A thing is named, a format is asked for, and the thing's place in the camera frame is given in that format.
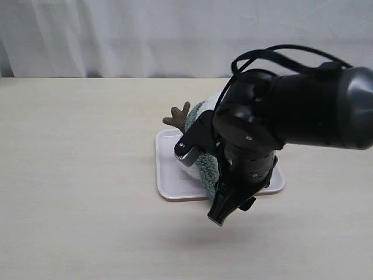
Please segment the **table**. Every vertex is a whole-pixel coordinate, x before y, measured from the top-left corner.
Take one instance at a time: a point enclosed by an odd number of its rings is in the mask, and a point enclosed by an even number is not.
[[[373,149],[287,145],[222,228],[156,190],[172,106],[225,79],[0,80],[0,279],[372,279]]]

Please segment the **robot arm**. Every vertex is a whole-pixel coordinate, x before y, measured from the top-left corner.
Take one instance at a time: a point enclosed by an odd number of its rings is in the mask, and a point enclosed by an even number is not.
[[[274,52],[284,46],[333,61],[310,68]],[[243,72],[256,58],[299,74]],[[247,59],[237,69],[237,62]],[[200,153],[217,158],[220,176],[208,217],[218,225],[237,208],[250,209],[254,195],[270,183],[275,151],[285,144],[345,149],[373,145],[372,70],[296,45],[247,52],[233,62],[232,70],[215,110],[204,112],[175,145],[176,157],[188,166]]]

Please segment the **stuffed toy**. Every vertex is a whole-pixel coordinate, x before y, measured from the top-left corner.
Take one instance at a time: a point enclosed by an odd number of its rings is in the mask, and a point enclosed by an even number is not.
[[[214,110],[219,94],[216,93],[205,101],[198,103],[190,112],[190,102],[185,102],[182,110],[172,107],[172,117],[163,118],[163,123],[179,129],[184,134],[204,111]],[[213,200],[215,195],[214,186],[219,178],[216,158],[206,153],[201,155],[191,167],[186,167],[181,162],[178,163],[181,169],[189,176],[202,181],[206,188],[207,196],[210,200]]]

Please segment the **wall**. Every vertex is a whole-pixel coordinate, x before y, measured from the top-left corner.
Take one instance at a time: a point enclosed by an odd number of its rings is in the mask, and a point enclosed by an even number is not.
[[[372,13],[371,0],[0,0],[0,71],[17,77],[222,77],[240,53],[279,43],[373,67]]]

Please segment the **white tray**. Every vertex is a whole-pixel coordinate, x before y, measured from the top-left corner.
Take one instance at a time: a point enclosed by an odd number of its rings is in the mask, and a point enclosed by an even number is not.
[[[190,177],[181,168],[174,156],[174,146],[179,141],[179,130],[164,130],[156,136],[157,188],[162,197],[169,201],[206,200],[203,183]],[[279,164],[273,169],[268,188],[258,195],[275,194],[285,186],[285,178]]]

